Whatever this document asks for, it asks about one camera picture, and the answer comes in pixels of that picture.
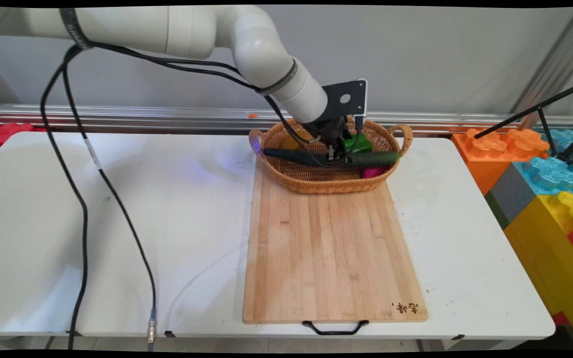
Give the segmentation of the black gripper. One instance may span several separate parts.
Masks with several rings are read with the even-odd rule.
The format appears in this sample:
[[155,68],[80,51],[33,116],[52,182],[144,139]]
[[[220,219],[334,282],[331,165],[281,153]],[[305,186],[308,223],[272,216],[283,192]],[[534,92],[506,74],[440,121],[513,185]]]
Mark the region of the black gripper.
[[347,163],[353,151],[353,138],[348,128],[347,116],[316,120],[304,124],[304,128],[313,138],[319,138],[321,143],[327,145],[327,165]]

